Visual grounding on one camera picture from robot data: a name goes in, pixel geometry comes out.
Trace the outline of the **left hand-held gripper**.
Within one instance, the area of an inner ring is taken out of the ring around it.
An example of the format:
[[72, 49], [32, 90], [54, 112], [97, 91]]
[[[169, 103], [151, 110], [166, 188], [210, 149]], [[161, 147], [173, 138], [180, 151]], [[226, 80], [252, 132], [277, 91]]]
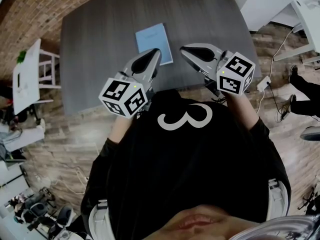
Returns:
[[153, 48], [129, 60], [114, 77], [108, 78], [98, 98], [108, 111], [132, 118], [149, 102], [152, 81], [157, 76], [162, 59], [161, 50]]

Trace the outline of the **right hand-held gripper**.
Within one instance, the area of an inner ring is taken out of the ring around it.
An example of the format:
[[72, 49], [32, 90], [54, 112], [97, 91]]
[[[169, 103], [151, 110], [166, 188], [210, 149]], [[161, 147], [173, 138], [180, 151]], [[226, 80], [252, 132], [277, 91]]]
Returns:
[[256, 64], [239, 52], [221, 50], [209, 43], [180, 48], [184, 60], [204, 75], [204, 85], [215, 96], [221, 92], [241, 96], [253, 80]]

